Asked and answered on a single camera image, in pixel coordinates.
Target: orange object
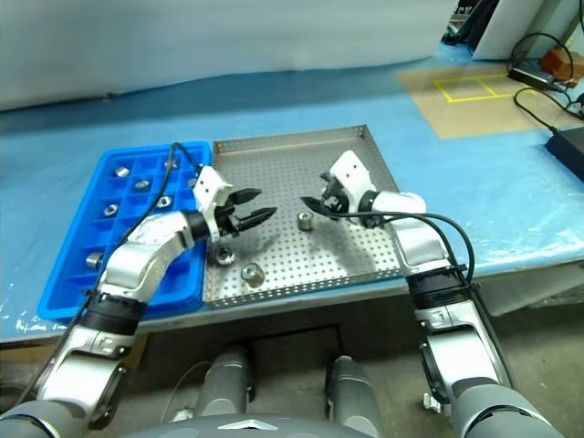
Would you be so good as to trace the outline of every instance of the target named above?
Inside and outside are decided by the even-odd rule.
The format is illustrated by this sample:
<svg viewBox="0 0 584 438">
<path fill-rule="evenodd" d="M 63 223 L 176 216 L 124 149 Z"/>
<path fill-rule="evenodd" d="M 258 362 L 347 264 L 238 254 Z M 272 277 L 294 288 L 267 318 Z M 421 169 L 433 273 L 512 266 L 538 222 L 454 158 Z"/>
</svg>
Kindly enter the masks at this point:
<svg viewBox="0 0 584 438">
<path fill-rule="evenodd" d="M 569 52 L 574 59 L 574 77 L 569 82 L 569 86 L 574 88 L 578 85 L 579 79 L 584 76 L 584 57 L 580 53 Z M 559 80 L 568 80 L 570 74 L 569 57 L 563 48 L 552 48 L 539 60 L 542 70 Z"/>
</svg>

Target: blue plastic organizer tray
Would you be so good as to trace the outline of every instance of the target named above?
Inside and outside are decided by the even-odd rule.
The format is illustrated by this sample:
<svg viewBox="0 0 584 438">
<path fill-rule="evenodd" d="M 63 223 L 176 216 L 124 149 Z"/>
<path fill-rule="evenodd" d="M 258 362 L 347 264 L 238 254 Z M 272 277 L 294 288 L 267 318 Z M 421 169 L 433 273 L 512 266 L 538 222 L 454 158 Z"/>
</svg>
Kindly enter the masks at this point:
<svg viewBox="0 0 584 438">
<path fill-rule="evenodd" d="M 192 141 L 182 145 L 196 161 L 211 163 L 209 143 Z M 86 266 L 85 259 L 99 251 L 107 260 L 121 235 L 146 211 L 161 188 L 169 148 L 165 144 L 118 149 L 101 157 L 38 303 L 36 311 L 41 318 L 66 322 L 75 315 L 84 299 L 82 290 L 91 288 L 97 276 L 97 271 Z M 155 209 L 152 214 L 194 209 L 193 191 L 188 186 L 194 177 L 193 167 L 179 150 L 174 154 L 174 162 L 177 169 L 172 170 L 165 193 L 171 196 L 172 204 Z M 116 176 L 114 171 L 119 166 L 130 169 L 130 174 Z M 141 180 L 150 181 L 147 191 L 134 188 Z M 119 209 L 115 215 L 106 217 L 103 211 L 112 203 Z M 148 304 L 145 318 L 201 306 L 205 250 L 205 242 L 199 242 L 192 251 L 172 262 Z"/>
</svg>

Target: stainless steel tray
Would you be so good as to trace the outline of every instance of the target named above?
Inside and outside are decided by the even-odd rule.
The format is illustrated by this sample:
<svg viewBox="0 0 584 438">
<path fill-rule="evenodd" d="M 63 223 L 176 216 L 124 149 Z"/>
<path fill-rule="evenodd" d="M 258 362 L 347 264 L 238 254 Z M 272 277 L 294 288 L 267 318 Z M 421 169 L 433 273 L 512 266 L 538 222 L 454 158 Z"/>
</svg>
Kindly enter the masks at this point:
<svg viewBox="0 0 584 438">
<path fill-rule="evenodd" d="M 313 231 L 297 228 L 297 214 L 307 210 L 300 196 L 318 197 L 324 186 L 320 174 L 348 149 L 359 155 L 378 188 L 397 190 L 366 125 L 216 141 L 213 146 L 214 167 L 228 182 L 263 191 L 251 206 L 238 206 L 238 215 L 268 206 L 276 206 L 277 212 L 257 228 L 221 243 L 235 252 L 230 266 L 217 265 L 218 248 L 209 248 L 207 304 L 233 306 L 399 276 L 391 240 L 380 229 L 319 216 Z M 266 275 L 261 287 L 251 288 L 241 279 L 242 267 L 252 262 Z"/>
</svg>

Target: black device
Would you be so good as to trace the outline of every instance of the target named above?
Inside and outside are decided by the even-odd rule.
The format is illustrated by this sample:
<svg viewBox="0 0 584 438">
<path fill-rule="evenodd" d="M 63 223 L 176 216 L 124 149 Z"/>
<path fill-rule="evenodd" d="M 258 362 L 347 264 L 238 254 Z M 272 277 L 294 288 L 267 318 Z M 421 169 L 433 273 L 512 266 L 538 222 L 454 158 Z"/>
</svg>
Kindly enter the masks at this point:
<svg viewBox="0 0 584 438">
<path fill-rule="evenodd" d="M 584 182 L 584 128 L 555 130 L 546 149 Z"/>
</svg>

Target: blue tabletop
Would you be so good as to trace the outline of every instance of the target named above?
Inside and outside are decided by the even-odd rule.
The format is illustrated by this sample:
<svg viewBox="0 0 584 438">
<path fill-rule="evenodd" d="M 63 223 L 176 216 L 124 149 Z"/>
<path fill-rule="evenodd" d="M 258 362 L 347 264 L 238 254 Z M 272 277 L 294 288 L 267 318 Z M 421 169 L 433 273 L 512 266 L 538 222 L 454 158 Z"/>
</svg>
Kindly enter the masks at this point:
<svg viewBox="0 0 584 438">
<path fill-rule="evenodd" d="M 465 50 L 443 47 L 404 65 L 209 78 L 2 114 L 0 340 L 59 331 L 37 317 L 37 301 L 113 148 L 367 124 L 399 186 L 467 230 L 479 275 L 583 258 L 584 183 L 544 149 L 546 131 L 441 140 L 396 78 L 468 62 Z"/>
</svg>

